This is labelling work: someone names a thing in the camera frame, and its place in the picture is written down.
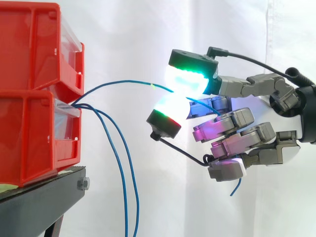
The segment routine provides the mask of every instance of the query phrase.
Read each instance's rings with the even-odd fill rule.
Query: red plastic drawer
[[[84,46],[55,3],[0,1],[1,89],[49,90],[70,103],[83,94]]]
[[[22,187],[80,161],[81,111],[60,123],[56,106],[49,91],[0,90],[0,184]]]

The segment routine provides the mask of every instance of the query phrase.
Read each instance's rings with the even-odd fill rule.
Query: bolt
[[[84,177],[79,180],[78,188],[82,191],[88,190],[90,187],[90,179],[88,177]]]

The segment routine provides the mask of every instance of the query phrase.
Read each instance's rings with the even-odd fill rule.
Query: white backdrop
[[[315,17],[307,0],[57,0],[85,44],[85,89],[122,79],[164,84],[173,48],[204,54],[226,48],[278,69],[295,66],[313,76]],[[264,72],[233,58],[219,59],[221,75],[245,78]],[[251,167],[233,197],[236,181],[216,183],[206,169],[149,138],[146,124],[165,92],[121,84],[100,89],[85,102],[108,113],[131,150],[140,196],[139,237],[315,236],[312,152],[303,146],[295,161]],[[195,143],[189,121],[175,144],[201,157],[210,144]],[[109,124],[128,186],[129,235],[136,203],[127,157]],[[82,157],[91,186],[64,217],[61,237],[121,237],[123,197],[119,169],[100,122],[83,112]]]

